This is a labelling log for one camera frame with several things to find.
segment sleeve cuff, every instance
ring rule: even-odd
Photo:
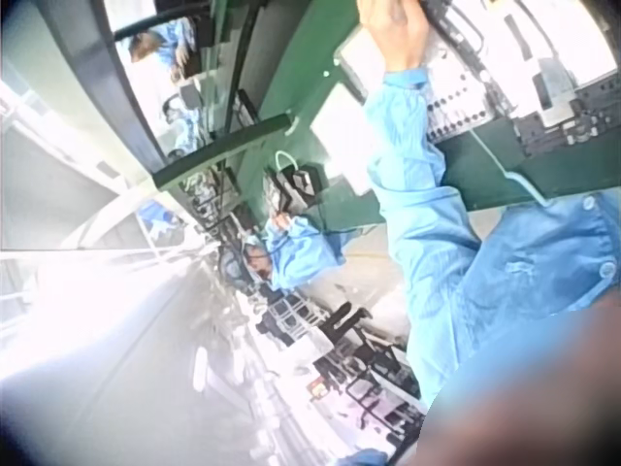
[[[427,70],[416,68],[414,70],[400,71],[398,73],[386,73],[384,83],[402,87],[403,89],[420,89],[429,81]]]

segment factory floor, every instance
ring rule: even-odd
[[[486,238],[501,217],[501,209],[470,214],[476,234]],[[346,263],[326,271],[302,291],[319,304],[337,309],[344,301],[371,311],[369,321],[376,330],[392,337],[409,333],[405,283],[401,268],[388,254],[386,225],[367,229],[344,251]]]

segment button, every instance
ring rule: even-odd
[[[585,197],[584,201],[582,201],[582,207],[584,207],[585,211],[592,211],[593,209],[595,209],[595,197]]]
[[[600,268],[600,276],[603,279],[611,279],[616,273],[617,264],[615,264],[614,262],[607,262]]]

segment green workbench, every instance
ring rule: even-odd
[[[261,148],[248,150],[237,174],[246,202],[261,221],[267,215],[261,174],[265,167],[274,167],[276,150],[290,152],[300,164],[321,166],[329,158],[310,125],[334,85],[348,84],[346,74],[334,63],[334,53],[357,21],[353,0],[314,0],[280,62],[260,116],[288,112],[300,122],[290,136],[280,133]],[[584,145],[530,158],[520,148],[508,120],[487,123],[476,133],[506,169],[524,175],[547,198],[621,184],[621,130],[604,133]],[[461,191],[469,210],[532,200],[519,184],[504,178],[472,135],[449,140],[439,149],[445,153],[447,163],[443,183]],[[357,197],[344,179],[321,193],[321,203],[320,211],[314,208],[308,214],[319,224],[325,220],[330,229],[382,221],[375,196],[367,193]]]

